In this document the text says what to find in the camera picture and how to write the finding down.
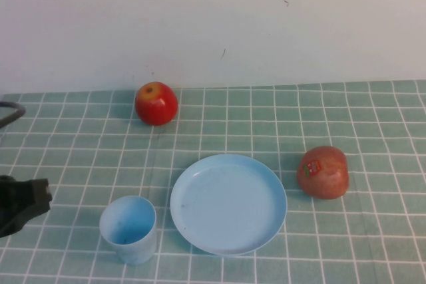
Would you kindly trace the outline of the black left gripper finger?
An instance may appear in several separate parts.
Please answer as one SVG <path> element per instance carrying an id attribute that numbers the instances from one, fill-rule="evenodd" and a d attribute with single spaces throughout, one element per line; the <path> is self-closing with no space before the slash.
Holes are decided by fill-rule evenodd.
<path id="1" fill-rule="evenodd" d="M 48 179 L 1 178 L 1 238 L 17 233 L 28 221 L 47 213 L 52 199 Z"/>

